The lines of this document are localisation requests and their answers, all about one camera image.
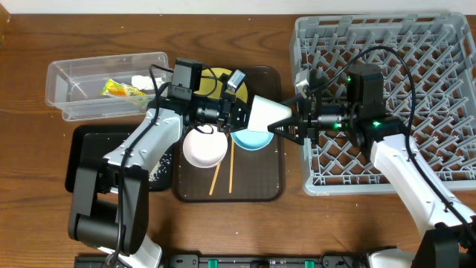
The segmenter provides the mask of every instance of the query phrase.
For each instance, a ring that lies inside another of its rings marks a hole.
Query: white wall
[[[10,13],[325,14],[461,12],[476,0],[0,0]]]

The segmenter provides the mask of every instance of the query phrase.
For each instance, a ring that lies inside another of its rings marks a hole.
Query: wooden stick
[[[228,189],[228,193],[231,194],[231,189],[233,188],[233,160],[235,154],[235,141],[231,140],[231,160],[230,160],[230,188]]]
[[[210,187],[210,192],[208,193],[208,195],[212,195],[213,194],[213,190],[215,188],[215,182],[216,182],[216,178],[218,177],[218,170],[220,170],[220,163],[218,163],[218,165],[216,166],[216,169],[215,169],[215,175],[213,175],[213,181],[211,183],[211,187]]]

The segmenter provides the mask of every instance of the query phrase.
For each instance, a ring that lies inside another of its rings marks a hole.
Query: blue bowl
[[[273,133],[259,133],[249,130],[240,130],[231,133],[235,143],[245,150],[259,150],[268,145],[273,139]]]

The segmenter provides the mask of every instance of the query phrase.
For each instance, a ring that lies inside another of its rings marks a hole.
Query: metal grid
[[[410,67],[416,84],[412,130],[424,158],[450,189],[476,189],[476,50],[466,18],[457,13],[300,18],[291,42],[293,77],[309,69],[311,75],[330,79],[348,60],[375,45],[394,48]],[[411,93],[400,62],[386,51],[373,51],[358,61],[380,66],[387,112],[407,124]],[[342,74],[325,90],[323,101],[344,101],[346,78]],[[301,157],[308,194],[394,192],[348,141],[321,135],[317,144],[306,141]]]

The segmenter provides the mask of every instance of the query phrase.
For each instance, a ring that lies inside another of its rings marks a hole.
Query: clear plastic bin
[[[144,96],[111,97],[101,95],[108,79],[131,85],[132,76],[149,76],[149,66],[168,68],[163,52],[92,57],[52,62],[46,78],[45,102],[62,110],[66,121],[82,121],[140,115],[154,98]],[[155,78],[168,81],[170,74],[153,69]]]

